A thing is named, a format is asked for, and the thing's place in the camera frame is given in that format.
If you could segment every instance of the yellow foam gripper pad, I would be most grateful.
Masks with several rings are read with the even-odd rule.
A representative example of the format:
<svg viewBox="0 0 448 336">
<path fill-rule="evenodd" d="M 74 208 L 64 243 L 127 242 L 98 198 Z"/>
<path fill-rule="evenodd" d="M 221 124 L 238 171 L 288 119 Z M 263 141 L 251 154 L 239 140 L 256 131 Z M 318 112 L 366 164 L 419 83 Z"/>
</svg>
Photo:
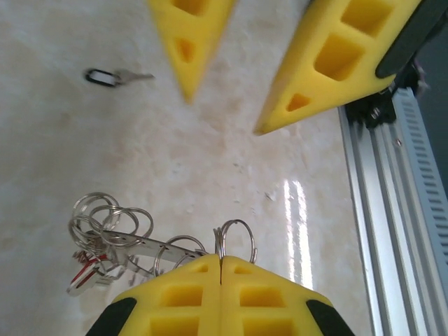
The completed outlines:
<svg viewBox="0 0 448 336">
<path fill-rule="evenodd" d="M 201 82 L 236 0 L 147 0 L 187 102 Z"/>
<path fill-rule="evenodd" d="M 236 257 L 224 257 L 221 265 L 217 255 L 124 292 L 91 330 L 109 336 L 353 335 L 321 294 Z"/>
<path fill-rule="evenodd" d="M 379 62 L 420 0 L 314 0 L 272 82 L 256 134 L 387 88 Z"/>
</svg>

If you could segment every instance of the floor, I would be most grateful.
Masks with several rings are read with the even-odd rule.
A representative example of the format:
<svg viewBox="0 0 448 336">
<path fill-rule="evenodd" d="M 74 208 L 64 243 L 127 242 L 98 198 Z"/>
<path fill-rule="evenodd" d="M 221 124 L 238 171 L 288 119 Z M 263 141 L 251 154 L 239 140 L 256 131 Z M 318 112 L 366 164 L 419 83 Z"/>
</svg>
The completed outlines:
<svg viewBox="0 0 448 336">
<path fill-rule="evenodd" d="M 129 285 L 80 297 L 73 203 L 104 191 L 155 219 L 153 238 L 245 220 L 257 265 L 328 296 L 357 335 L 370 321 L 336 111 L 251 130 L 306 1 L 240 0 L 187 106 L 141 0 L 0 0 L 0 335 L 83 335 Z M 108 89 L 89 67 L 152 72 Z M 247 258 L 232 231 L 229 254 Z"/>
</svg>

